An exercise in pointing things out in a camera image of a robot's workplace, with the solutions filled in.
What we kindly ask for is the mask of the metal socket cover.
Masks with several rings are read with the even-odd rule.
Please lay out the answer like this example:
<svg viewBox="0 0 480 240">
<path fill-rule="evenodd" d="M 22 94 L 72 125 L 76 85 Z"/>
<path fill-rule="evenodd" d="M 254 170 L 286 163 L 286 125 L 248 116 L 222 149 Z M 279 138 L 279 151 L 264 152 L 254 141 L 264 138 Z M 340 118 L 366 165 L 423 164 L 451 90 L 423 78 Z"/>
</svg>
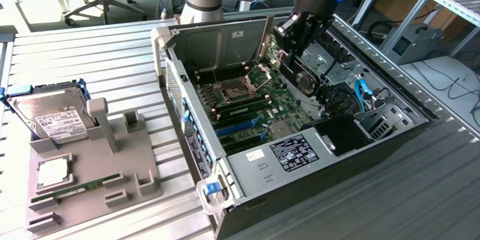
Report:
<svg viewBox="0 0 480 240">
<path fill-rule="evenodd" d="M 243 77 L 247 89 L 255 93 L 271 81 L 271 70 L 264 64 L 258 64 Z"/>
</svg>

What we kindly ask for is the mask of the black RAM slot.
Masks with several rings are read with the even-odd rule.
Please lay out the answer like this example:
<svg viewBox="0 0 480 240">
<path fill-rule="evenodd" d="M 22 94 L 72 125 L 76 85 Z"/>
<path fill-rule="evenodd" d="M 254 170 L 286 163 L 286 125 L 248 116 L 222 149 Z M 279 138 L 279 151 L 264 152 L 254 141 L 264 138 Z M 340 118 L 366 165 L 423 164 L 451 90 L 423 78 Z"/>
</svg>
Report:
<svg viewBox="0 0 480 240">
<path fill-rule="evenodd" d="M 207 70 L 203 72 L 198 72 L 196 75 L 199 77 L 218 77 L 223 78 L 223 80 L 227 80 L 228 78 L 236 78 L 240 77 L 247 73 L 247 70 L 243 66 L 236 66 L 231 68 L 224 69 L 215 69 L 215 70 Z"/>
</svg>

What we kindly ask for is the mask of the green motherboard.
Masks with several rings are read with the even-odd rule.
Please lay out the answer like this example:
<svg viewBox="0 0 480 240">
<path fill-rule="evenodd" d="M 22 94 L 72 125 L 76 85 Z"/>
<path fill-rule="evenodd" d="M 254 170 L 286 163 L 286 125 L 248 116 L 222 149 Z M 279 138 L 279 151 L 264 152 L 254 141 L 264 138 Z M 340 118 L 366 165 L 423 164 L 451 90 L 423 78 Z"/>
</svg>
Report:
<svg viewBox="0 0 480 240">
<path fill-rule="evenodd" d="M 240 66 L 244 67 L 247 70 L 246 74 L 252 70 L 252 68 L 258 64 L 264 64 L 260 62 L 255 62 L 251 65 L 247 63 L 242 63 Z M 195 72 L 195 80 L 194 80 L 194 87 L 198 94 L 198 97 L 200 99 L 203 109 L 207 113 L 207 117 L 210 119 L 211 126 L 216 132 L 224 128 L 232 127 L 234 125 L 238 125 L 240 123 L 244 123 L 247 121 L 251 121 L 255 123 L 255 126 L 250 129 L 240 130 L 230 135 L 218 137 L 219 142 L 222 139 L 234 137 L 238 139 L 247 138 L 255 135 L 263 135 L 264 138 L 262 142 L 267 143 L 274 140 L 276 140 L 276 137 L 270 131 L 270 125 L 279 121 L 286 120 L 290 127 L 294 130 L 294 133 L 299 132 L 302 129 L 302 126 L 311 122 L 314 120 L 312 116 L 312 109 L 316 108 L 312 101 L 303 99 L 299 95 L 295 94 L 295 88 L 290 87 L 287 84 L 287 79 L 282 76 L 282 73 L 271 68 L 268 64 L 264 64 L 270 68 L 270 74 L 272 76 L 271 81 L 260 88 L 260 90 L 255 93 L 251 93 L 251 96 L 247 96 L 244 98 L 240 98 L 235 102 L 226 103 L 224 97 L 220 92 L 222 86 L 224 83 L 231 81 L 243 81 L 242 75 L 236 78 L 228 78 L 227 80 L 223 80 L 223 78 L 215 77 L 199 77 Z M 238 115 L 236 117 L 218 120 L 218 117 L 215 115 L 215 108 L 223 107 L 226 105 L 230 105 L 232 103 L 236 103 L 239 101 L 244 101 L 251 98 L 256 97 L 270 97 L 271 98 L 271 104 L 268 107 L 242 115 Z M 230 150 L 231 148 L 236 148 L 239 146 L 224 147 L 222 142 L 220 145 L 226 150 Z"/>
</svg>

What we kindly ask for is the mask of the black installed RAM stick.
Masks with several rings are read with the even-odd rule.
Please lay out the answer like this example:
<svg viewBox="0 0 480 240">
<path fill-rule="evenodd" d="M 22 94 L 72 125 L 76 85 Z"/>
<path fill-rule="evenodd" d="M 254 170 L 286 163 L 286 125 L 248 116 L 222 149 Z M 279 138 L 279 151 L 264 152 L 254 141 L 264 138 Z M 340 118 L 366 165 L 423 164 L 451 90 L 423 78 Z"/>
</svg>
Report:
<svg viewBox="0 0 480 240">
<path fill-rule="evenodd" d="M 224 120 L 236 117 L 238 115 L 255 112 L 268 107 L 270 104 L 271 104 L 270 97 L 251 98 L 244 101 L 239 101 L 236 103 L 226 105 L 223 107 L 216 107 L 215 115 L 218 117 L 218 120 Z"/>
</svg>

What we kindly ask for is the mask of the silver chipset heatsink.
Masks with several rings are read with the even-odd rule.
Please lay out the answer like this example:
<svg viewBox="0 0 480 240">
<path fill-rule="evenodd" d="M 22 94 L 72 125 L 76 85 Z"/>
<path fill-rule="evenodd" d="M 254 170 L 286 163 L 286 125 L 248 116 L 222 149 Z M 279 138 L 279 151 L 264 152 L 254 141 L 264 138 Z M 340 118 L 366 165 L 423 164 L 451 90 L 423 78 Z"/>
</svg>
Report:
<svg viewBox="0 0 480 240">
<path fill-rule="evenodd" d="M 270 130 L 276 139 L 280 139 L 295 133 L 286 120 L 274 122 L 270 125 Z"/>
</svg>

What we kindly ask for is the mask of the black plastic fan shroud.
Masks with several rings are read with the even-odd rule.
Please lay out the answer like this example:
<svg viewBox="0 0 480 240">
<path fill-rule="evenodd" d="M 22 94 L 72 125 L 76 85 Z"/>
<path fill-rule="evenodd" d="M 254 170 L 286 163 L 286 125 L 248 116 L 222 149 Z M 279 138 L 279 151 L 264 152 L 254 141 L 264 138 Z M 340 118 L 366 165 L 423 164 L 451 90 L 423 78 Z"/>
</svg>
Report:
<svg viewBox="0 0 480 240">
<path fill-rule="evenodd" d="M 314 120 L 302 126 L 302 130 L 308 128 L 315 128 L 320 136 L 326 135 L 330 138 L 335 145 L 332 152 L 336 156 L 374 143 L 374 139 L 350 114 L 336 114 Z"/>
</svg>

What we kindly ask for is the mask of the aluminium slat table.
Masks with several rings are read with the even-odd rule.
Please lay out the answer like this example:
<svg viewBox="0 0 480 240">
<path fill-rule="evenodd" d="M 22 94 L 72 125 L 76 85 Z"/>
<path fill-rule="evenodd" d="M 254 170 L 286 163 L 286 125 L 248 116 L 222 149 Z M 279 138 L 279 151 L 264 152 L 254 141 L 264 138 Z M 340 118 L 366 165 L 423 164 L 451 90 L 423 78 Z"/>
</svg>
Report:
<svg viewBox="0 0 480 240">
<path fill-rule="evenodd" d="M 406 16 L 403 23 L 400 24 L 398 31 L 394 33 L 392 37 L 387 39 L 384 45 L 382 46 L 380 51 L 388 53 L 398 41 L 400 41 L 400 37 L 408 27 L 408 25 L 415 21 L 415 17 L 422 10 L 422 7 L 427 3 L 428 0 L 418 0 L 411 12 Z M 451 55 L 456 55 L 462 50 L 463 46 L 467 45 L 468 41 L 475 37 L 478 33 L 480 33 L 480 0 L 432 0 L 436 2 L 442 8 L 448 9 L 452 14 L 460 16 L 466 21 L 468 21 L 472 25 L 476 26 L 474 31 L 468 34 L 464 40 L 455 47 Z"/>
</svg>

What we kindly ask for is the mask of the metal disk bay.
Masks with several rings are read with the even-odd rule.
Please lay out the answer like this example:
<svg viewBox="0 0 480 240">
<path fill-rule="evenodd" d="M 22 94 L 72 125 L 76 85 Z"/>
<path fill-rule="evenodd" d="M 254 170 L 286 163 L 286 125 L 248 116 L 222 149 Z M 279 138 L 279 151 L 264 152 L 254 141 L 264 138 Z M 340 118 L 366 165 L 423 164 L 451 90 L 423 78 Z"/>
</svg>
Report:
<svg viewBox="0 0 480 240">
<path fill-rule="evenodd" d="M 354 116 L 376 141 L 414 126 L 412 119 L 395 104 L 384 104 L 378 109 Z"/>
</svg>

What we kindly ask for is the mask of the blue expansion slot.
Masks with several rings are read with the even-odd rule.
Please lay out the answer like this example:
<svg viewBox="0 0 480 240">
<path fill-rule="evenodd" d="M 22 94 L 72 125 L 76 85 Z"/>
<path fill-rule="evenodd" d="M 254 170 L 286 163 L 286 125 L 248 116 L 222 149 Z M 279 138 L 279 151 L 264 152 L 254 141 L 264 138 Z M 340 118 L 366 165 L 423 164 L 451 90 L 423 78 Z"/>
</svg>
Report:
<svg viewBox="0 0 480 240">
<path fill-rule="evenodd" d="M 230 135 L 240 130 L 250 129 L 255 126 L 255 123 L 251 121 L 247 121 L 244 123 L 240 123 L 238 125 L 234 125 L 232 127 L 224 128 L 216 132 L 218 137 Z"/>
</svg>

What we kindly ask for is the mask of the grey power supply unit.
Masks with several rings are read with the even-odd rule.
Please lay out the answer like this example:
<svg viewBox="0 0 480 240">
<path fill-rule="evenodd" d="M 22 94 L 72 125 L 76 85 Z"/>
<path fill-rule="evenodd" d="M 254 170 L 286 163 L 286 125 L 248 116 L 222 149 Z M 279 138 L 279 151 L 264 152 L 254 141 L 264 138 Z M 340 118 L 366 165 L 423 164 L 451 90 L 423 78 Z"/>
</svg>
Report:
<svg viewBox="0 0 480 240">
<path fill-rule="evenodd" d="M 331 138 L 310 128 L 231 155 L 227 160 L 246 199 L 267 194 L 334 164 L 334 150 Z"/>
</svg>

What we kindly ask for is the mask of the grey office chair base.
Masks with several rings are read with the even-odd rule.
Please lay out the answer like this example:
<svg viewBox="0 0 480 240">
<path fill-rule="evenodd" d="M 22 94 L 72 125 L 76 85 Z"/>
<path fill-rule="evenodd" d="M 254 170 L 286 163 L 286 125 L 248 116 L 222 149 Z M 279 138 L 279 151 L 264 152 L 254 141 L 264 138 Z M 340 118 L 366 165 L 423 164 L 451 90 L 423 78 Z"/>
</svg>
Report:
<svg viewBox="0 0 480 240">
<path fill-rule="evenodd" d="M 126 0 L 126 3 L 120 2 L 119 0 L 83 0 L 84 5 L 68 12 L 63 13 L 63 21 L 68 26 L 75 26 L 76 21 L 72 19 L 72 16 L 82 16 L 86 18 L 91 18 L 92 16 L 88 14 L 84 14 L 83 11 L 86 11 L 90 8 L 98 8 L 102 10 L 102 16 L 103 16 L 103 23 L 104 25 L 110 24 L 108 19 L 108 13 L 111 11 L 111 6 L 115 6 L 118 8 L 122 8 L 127 11 L 131 11 L 142 16 L 142 20 L 147 21 L 150 19 L 150 16 L 147 12 L 138 7 L 134 7 L 132 4 L 136 2 L 134 0 Z"/>
</svg>

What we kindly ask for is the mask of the open black PC case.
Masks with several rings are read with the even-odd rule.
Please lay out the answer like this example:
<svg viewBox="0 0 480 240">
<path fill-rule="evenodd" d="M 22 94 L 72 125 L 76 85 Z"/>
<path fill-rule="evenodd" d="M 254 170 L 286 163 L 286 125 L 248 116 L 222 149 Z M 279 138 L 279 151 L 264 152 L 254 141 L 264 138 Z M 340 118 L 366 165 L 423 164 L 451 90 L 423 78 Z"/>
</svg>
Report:
<svg viewBox="0 0 480 240">
<path fill-rule="evenodd" d="M 286 21 L 284 14 L 270 14 Z M 408 80 L 396 64 L 379 48 L 339 17 L 326 30 L 347 48 L 359 62 L 346 82 L 328 85 L 322 82 L 312 97 L 314 120 L 336 114 L 354 115 L 395 104 L 414 121 L 414 126 L 395 132 L 358 150 L 336 156 L 324 169 L 300 178 L 250 200 L 246 199 L 227 155 L 215 135 L 211 121 L 194 87 L 195 72 L 270 63 L 259 58 L 264 16 L 240 16 L 220 22 L 172 25 L 155 28 L 151 33 L 159 79 L 170 100 L 170 113 L 182 145 L 194 170 L 195 190 L 202 208 L 214 223 L 216 240 L 239 236 L 248 228 L 270 223 L 298 206 L 356 175 L 375 168 L 418 137 L 434 120 L 434 114 L 406 88 Z M 222 191 L 207 196 L 207 183 L 219 182 Z"/>
</svg>

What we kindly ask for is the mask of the grey plastic parts rack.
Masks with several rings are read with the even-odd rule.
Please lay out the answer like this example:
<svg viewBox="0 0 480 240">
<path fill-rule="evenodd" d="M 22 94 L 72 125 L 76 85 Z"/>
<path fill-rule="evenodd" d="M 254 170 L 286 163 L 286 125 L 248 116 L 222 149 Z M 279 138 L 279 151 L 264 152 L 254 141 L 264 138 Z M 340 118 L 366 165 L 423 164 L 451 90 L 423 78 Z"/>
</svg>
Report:
<svg viewBox="0 0 480 240">
<path fill-rule="evenodd" d="M 79 225 L 163 194 L 159 169 L 144 117 L 128 111 L 108 120 L 104 98 L 87 102 L 87 112 L 99 126 L 87 129 L 88 137 L 55 144 L 51 139 L 31 142 L 28 192 L 26 202 L 26 230 L 32 238 Z M 74 180 L 38 189 L 39 164 L 55 159 L 70 161 Z M 60 199 L 32 202 L 31 198 L 74 187 L 120 173 L 98 189 Z"/>
</svg>

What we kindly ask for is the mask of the hard disk with blue carrier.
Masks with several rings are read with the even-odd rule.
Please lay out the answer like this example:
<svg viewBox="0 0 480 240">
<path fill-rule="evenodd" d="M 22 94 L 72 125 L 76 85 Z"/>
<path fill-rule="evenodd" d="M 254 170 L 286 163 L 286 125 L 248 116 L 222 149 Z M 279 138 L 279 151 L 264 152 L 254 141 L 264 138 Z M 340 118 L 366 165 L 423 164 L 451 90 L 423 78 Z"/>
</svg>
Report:
<svg viewBox="0 0 480 240">
<path fill-rule="evenodd" d="M 82 78 L 38 86 L 0 87 L 0 102 L 26 124 L 32 139 L 51 139 L 55 144 L 87 138 L 87 129 L 99 125 L 87 112 L 90 99 Z"/>
</svg>

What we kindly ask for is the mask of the green RAM stick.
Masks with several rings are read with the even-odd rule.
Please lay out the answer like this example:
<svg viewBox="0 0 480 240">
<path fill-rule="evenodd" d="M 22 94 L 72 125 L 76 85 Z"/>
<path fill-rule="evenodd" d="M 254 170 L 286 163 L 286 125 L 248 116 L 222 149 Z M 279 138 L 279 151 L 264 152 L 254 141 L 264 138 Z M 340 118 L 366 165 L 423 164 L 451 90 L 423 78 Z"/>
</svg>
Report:
<svg viewBox="0 0 480 240">
<path fill-rule="evenodd" d="M 60 189 L 59 191 L 54 191 L 54 192 L 51 192 L 48 194 L 36 196 L 36 197 L 31 198 L 31 201 L 32 202 L 39 202 L 39 201 L 50 199 L 50 198 L 60 199 L 60 198 L 72 196 L 75 194 L 83 193 L 86 191 L 98 189 L 104 185 L 103 184 L 104 181 L 114 180 L 115 178 L 118 178 L 120 176 L 122 176 L 120 173 L 108 175 L 108 176 L 106 176 L 106 177 L 103 177 L 100 179 L 96 179 L 96 180 L 90 181 L 87 183 L 83 183 L 83 184 L 79 184 L 79 185 L 76 185 L 74 187 L 68 187 L 68 188 Z"/>
</svg>

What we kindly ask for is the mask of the grey table end cap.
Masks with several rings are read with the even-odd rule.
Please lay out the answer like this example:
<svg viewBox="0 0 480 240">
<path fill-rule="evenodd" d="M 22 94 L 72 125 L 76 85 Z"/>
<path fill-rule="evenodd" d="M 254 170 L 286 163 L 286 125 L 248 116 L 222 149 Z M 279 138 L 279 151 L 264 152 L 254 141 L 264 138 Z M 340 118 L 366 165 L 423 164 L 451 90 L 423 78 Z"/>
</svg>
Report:
<svg viewBox="0 0 480 240">
<path fill-rule="evenodd" d="M 16 34 L 18 30 L 14 25 L 0 25 L 0 43 L 12 42 Z"/>
</svg>

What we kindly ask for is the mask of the silver CPU chip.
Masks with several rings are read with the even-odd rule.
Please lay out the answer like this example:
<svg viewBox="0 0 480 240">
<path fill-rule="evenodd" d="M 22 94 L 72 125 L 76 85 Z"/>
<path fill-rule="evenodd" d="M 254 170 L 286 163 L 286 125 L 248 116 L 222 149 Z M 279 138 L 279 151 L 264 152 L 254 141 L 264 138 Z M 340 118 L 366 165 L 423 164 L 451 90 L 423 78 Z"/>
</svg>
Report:
<svg viewBox="0 0 480 240">
<path fill-rule="evenodd" d="M 74 180 L 74 175 L 70 172 L 70 161 L 67 159 L 42 162 L 38 172 L 38 189 L 59 183 L 68 183 Z"/>
</svg>

